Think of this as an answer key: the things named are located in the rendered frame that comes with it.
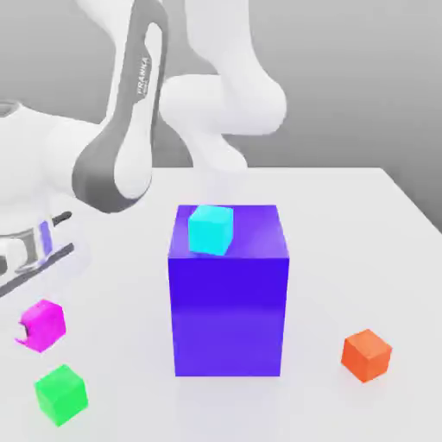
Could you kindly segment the small magenta cube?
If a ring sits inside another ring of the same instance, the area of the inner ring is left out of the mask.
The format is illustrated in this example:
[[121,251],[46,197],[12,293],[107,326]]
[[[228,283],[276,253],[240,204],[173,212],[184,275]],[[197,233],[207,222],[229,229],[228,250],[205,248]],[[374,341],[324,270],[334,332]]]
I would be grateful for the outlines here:
[[19,321],[26,338],[15,338],[18,344],[42,353],[66,334],[66,323],[61,305],[40,300],[26,310]]

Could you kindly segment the small cyan cube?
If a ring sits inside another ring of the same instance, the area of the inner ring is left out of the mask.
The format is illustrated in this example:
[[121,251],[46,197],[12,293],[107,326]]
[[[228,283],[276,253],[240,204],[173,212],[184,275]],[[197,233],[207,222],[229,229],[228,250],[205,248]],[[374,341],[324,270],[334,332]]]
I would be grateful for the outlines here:
[[234,211],[216,205],[198,205],[188,219],[188,245],[192,252],[223,256],[233,238]]

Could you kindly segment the large purple box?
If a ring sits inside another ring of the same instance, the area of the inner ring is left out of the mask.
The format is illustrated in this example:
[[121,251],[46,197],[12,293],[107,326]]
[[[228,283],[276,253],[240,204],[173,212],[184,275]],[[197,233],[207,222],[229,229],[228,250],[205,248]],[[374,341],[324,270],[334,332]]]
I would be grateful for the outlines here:
[[177,376],[278,376],[289,253],[274,205],[234,206],[223,256],[188,248],[192,205],[179,205],[167,257]]

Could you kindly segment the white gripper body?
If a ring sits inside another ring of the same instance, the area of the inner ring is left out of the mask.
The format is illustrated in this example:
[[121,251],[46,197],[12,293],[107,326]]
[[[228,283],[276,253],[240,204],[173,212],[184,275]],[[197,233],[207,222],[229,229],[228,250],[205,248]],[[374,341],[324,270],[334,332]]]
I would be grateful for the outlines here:
[[0,311],[23,311],[38,300],[60,302],[89,266],[89,244],[75,241],[24,270],[0,274]]

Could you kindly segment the small green cube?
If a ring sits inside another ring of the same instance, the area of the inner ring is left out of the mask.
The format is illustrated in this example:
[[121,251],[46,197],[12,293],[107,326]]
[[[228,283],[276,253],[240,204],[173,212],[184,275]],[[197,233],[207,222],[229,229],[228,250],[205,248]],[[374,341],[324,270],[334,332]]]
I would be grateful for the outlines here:
[[88,407],[85,382],[68,365],[62,364],[34,384],[40,410],[61,426]]

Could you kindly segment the small orange cube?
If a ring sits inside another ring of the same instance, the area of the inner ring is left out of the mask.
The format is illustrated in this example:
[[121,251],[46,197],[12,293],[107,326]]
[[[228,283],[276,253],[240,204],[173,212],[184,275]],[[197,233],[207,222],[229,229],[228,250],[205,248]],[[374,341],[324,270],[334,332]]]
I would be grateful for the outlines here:
[[391,353],[391,345],[366,329],[344,340],[341,364],[360,382],[368,382],[387,372]]

